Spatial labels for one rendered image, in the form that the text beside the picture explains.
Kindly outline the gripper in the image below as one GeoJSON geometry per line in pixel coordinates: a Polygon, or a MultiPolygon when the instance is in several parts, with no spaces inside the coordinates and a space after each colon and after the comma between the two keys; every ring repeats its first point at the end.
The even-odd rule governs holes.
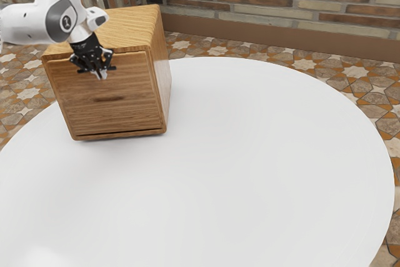
{"type": "Polygon", "coordinates": [[[76,43],[70,43],[73,53],[79,58],[87,57],[90,59],[90,72],[94,74],[98,80],[107,78],[107,69],[109,66],[108,58],[103,59],[102,46],[99,43],[98,37],[92,33],[88,38],[76,43]]]}

